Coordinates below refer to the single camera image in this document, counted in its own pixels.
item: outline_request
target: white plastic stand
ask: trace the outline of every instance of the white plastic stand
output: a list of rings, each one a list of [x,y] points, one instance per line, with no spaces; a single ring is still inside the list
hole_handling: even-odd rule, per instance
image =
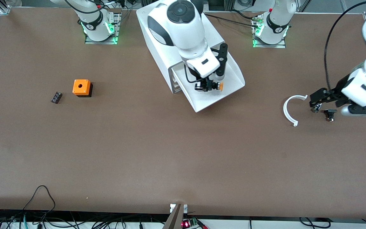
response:
[[[158,3],[155,2],[138,9],[136,14],[138,16],[139,24],[141,25],[146,45],[172,93],[183,91],[195,112],[199,112],[245,86],[245,80],[241,70],[228,52],[228,60],[225,66],[225,78],[222,80],[224,82],[223,90],[212,90],[208,92],[196,91],[194,89],[194,84],[191,84],[186,80],[183,61],[177,52],[177,48],[159,43],[151,35],[151,32],[148,29],[148,14],[157,4]],[[217,30],[215,30],[208,18],[204,14],[202,14],[201,17],[208,45],[211,48],[220,49],[220,44],[224,43],[224,40]],[[187,75],[189,79],[195,78],[190,74],[189,70],[187,70]]]

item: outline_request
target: tabletop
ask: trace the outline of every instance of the tabletop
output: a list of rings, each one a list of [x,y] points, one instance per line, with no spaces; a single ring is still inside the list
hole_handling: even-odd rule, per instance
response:
[[[249,27],[210,17],[246,85],[195,113],[164,82],[135,11],[117,45],[85,45],[73,10],[13,8],[0,17],[0,209],[21,209],[44,184],[57,210],[186,203],[198,215],[366,218],[366,117],[328,123],[296,100],[293,127],[282,111],[325,87],[337,17],[294,15],[285,49],[253,48]],[[362,22],[347,15],[334,30],[333,86],[366,58]],[[89,79],[93,97],[73,95],[75,79]],[[29,204],[51,207],[42,190]]]

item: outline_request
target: white curved part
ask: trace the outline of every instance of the white curved part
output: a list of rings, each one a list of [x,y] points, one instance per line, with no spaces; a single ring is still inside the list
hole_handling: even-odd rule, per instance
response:
[[[292,118],[292,116],[290,116],[289,112],[288,112],[288,102],[291,99],[299,99],[299,100],[306,100],[308,98],[308,96],[302,96],[302,95],[294,95],[289,97],[289,99],[286,100],[285,104],[283,105],[283,113],[285,113],[286,118],[291,121],[293,123],[293,126],[296,127],[297,124],[299,123],[297,120],[295,120],[294,118]]]

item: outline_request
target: orange cap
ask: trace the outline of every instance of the orange cap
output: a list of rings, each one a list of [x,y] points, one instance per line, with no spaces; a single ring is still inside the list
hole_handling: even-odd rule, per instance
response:
[[[224,88],[224,82],[221,82],[220,85],[218,86],[218,89],[222,91],[223,88]]]

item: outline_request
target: orange box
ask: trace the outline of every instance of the orange box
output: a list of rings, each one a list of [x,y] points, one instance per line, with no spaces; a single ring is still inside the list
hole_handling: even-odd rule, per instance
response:
[[[73,94],[78,97],[91,97],[93,94],[93,84],[90,80],[74,80]]]

